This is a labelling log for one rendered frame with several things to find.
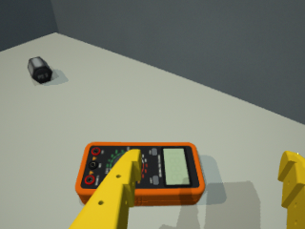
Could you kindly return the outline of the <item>orange digital multimeter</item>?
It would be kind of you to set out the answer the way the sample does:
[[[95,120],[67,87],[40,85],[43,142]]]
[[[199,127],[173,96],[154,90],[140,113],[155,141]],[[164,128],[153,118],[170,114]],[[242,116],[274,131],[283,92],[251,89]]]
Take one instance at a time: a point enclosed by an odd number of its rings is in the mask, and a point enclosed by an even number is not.
[[[129,150],[142,156],[134,206],[194,205],[204,190],[196,147],[190,142],[92,142],[85,148],[75,191],[86,205],[113,165]]]

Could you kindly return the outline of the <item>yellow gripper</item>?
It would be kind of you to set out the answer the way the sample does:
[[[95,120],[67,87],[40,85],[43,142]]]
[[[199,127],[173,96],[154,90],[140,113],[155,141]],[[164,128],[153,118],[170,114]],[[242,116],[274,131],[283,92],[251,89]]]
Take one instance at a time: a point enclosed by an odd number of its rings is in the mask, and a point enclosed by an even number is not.
[[[134,207],[135,182],[141,180],[142,156],[129,150],[112,167],[69,229],[127,229]],[[281,206],[287,210],[286,229],[305,229],[305,158],[285,151],[278,180],[283,182]]]

